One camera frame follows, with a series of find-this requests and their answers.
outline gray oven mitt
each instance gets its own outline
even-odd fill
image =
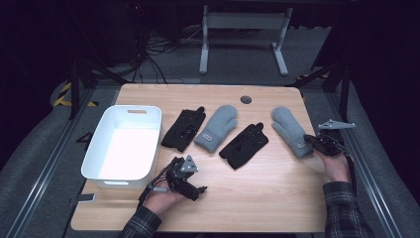
[[[283,138],[298,159],[313,153],[312,145],[305,142],[305,131],[286,107],[276,107],[272,110],[272,128]]]
[[[219,107],[204,130],[194,139],[194,144],[214,153],[226,136],[236,127],[237,109],[231,105]]]

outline flannel shirt sleeve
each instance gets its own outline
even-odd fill
[[[156,214],[141,206],[116,238],[152,238],[160,224]]]
[[[348,182],[334,181],[324,184],[327,222],[325,237],[374,237]]]

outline glove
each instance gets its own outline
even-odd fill
[[[204,107],[199,107],[196,111],[182,110],[160,144],[183,152],[194,139],[205,118]]]
[[[214,153],[228,133],[238,124],[236,116],[235,107],[230,105],[219,107],[204,130],[194,139],[194,144],[209,153]]]
[[[272,110],[272,128],[283,138],[298,159],[313,153],[312,145],[306,143],[303,135],[305,131],[286,107],[277,107]]]
[[[267,143],[268,137],[263,133],[263,123],[251,124],[233,139],[219,156],[227,159],[232,169],[236,170],[246,164]]]

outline hand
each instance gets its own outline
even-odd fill
[[[343,152],[335,157],[329,157],[325,156],[321,152],[316,150],[314,151],[315,154],[317,154],[324,163],[325,173],[327,174],[330,181],[351,182],[349,164]]]
[[[157,184],[159,187],[169,188],[164,180]],[[187,198],[179,193],[169,191],[151,191],[143,206],[156,215],[161,215],[174,205]]]

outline black glove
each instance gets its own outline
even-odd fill
[[[182,110],[175,123],[164,135],[161,145],[168,148],[176,148],[183,152],[189,143],[194,139],[198,129],[206,118],[204,107],[196,111]]]
[[[268,137],[263,133],[263,123],[251,124],[233,139],[220,153],[223,159],[228,159],[234,169],[246,164],[265,144]]]

